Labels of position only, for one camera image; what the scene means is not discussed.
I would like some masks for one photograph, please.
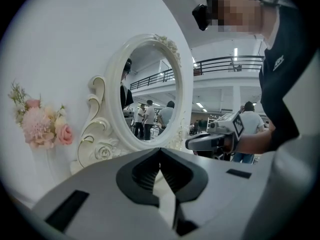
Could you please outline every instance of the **balcony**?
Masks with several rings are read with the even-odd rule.
[[[211,58],[194,63],[193,76],[212,76],[217,72],[259,72],[263,56],[242,55]],[[131,83],[130,90],[136,90],[157,83],[175,81],[172,68]]]

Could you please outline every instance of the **white pillar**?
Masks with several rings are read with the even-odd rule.
[[[233,107],[232,111],[237,112],[240,110],[241,106],[241,96],[240,96],[240,86],[234,85],[233,86]]]

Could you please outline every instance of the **white ornate mirror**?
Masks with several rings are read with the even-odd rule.
[[[135,58],[137,48],[147,47],[163,54],[172,67],[171,81],[140,88],[141,94],[147,94],[150,88],[174,88],[174,110],[165,131],[159,136],[142,141],[135,137],[124,118],[121,105],[121,79],[126,62],[130,56]],[[94,94],[89,95],[90,112],[81,131],[76,162],[72,162],[71,171],[75,173],[90,164],[126,155],[135,151],[155,147],[180,149],[185,130],[184,114],[187,101],[181,71],[180,54],[175,43],[166,36],[141,34],[128,40],[109,61],[104,76],[94,76],[88,84]]]

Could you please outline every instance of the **black slot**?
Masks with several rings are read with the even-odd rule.
[[[45,222],[56,230],[64,232],[88,196],[86,192],[74,191]]]
[[[242,177],[242,178],[246,178],[249,179],[251,176],[250,172],[246,172],[246,171],[241,171],[241,170],[236,170],[236,169],[229,169],[226,171],[227,174],[232,174],[238,177]]]

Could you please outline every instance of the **ceiling light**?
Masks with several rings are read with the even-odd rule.
[[[197,65],[194,57],[192,57],[192,60],[193,60],[193,66],[194,66],[194,67],[197,67],[198,65]]]
[[[234,56],[238,56],[238,48],[234,48]]]

